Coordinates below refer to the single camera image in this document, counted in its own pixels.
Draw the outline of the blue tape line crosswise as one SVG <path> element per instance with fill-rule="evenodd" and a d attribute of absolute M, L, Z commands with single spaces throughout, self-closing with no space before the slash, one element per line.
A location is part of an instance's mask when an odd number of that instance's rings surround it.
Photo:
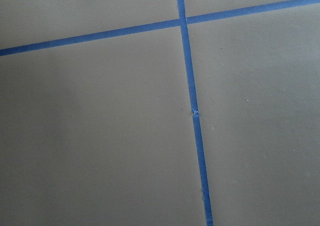
<path fill-rule="evenodd" d="M 277 3 L 270 3 L 270 4 L 257 5 L 257 6 L 252 6 L 252 7 L 245 7 L 245 8 L 240 8 L 240 9 L 233 9 L 233 10 L 227 10 L 227 11 L 221 11 L 221 12 L 186 17 L 185 22 L 187 25 L 197 24 L 197 23 L 202 23 L 202 22 L 207 22 L 207 21 L 215 21 L 215 20 L 221 20 L 221 19 L 226 19 L 226 18 L 250 15 L 250 14 L 264 13 L 264 12 L 268 12 L 268 11 L 276 11 L 276 10 L 282 10 L 282 9 L 288 9 L 288 8 L 294 8 L 294 7 L 302 7 L 302 6 L 307 6 L 307 5 L 318 4 L 319 2 L 320 2 L 320 0 L 282 1 L 282 2 L 277 2 Z M 0 55 L 7 56 L 7 55 L 19 54 L 19 53 L 24 53 L 24 52 L 29 52 L 29 51 L 43 50 L 43 49 L 66 46 L 66 45 L 71 45 L 71 44 L 78 44 L 78 43 L 84 43 L 84 42 L 89 42 L 89 41 L 96 41 L 96 40 L 102 40 L 102 39 L 107 39 L 107 38 L 125 36 L 125 35 L 130 35 L 130 34 L 144 33 L 144 32 L 148 32 L 148 31 L 156 31 L 156 30 L 161 30 L 161 29 L 166 29 L 166 28 L 171 28 L 171 27 L 178 27 L 181 24 L 182 24 L 181 19 L 174 19 L 174 20 L 156 22 L 156 23 L 151 23 L 151 24 L 144 24 L 144 25 L 139 25 L 139 26 L 115 29 L 115 30 L 110 30 L 110 31 L 103 31 L 103 32 L 98 32 L 98 33 L 80 35 L 80 36 L 75 36 L 75 37 L 62 38 L 62 39 L 51 40 L 51 41 L 46 41 L 46 42 L 39 42 L 39 43 L 34 43 L 34 44 L 28 44 L 28 45 L 22 45 L 22 46 L 17 46 L 17 47 L 1 49 Z"/>

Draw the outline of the blue tape line lengthwise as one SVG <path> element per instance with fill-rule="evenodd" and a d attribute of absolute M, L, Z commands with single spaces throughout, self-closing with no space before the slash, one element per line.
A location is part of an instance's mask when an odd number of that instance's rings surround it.
<path fill-rule="evenodd" d="M 181 39 L 183 46 L 183 54 L 187 75 L 187 83 L 188 83 L 188 91 L 189 91 L 189 99 L 190 99 L 190 110 L 192 114 L 193 121 L 193 130 L 195 136 L 195 145 L 197 150 L 197 159 L 199 165 L 200 172 L 200 180 L 202 186 L 202 198 L 204 205 L 204 214 L 206 225 L 214 225 L 214 217 L 212 213 L 211 206 L 211 198 L 209 192 L 209 182 L 207 175 L 207 166 L 205 159 L 205 151 L 203 145 L 203 137 L 201 132 L 201 122 L 200 122 L 200 113 L 198 108 L 198 99 L 197 99 L 197 91 L 196 84 L 194 78 L 194 68 L 192 62 L 192 54 L 191 54 L 191 46 L 190 46 L 190 38 L 189 31 L 187 25 L 187 17 L 186 17 L 186 8 L 185 8 L 185 0 L 177 0 L 178 7 L 178 15 L 180 21 L 180 30 L 181 30 Z"/>

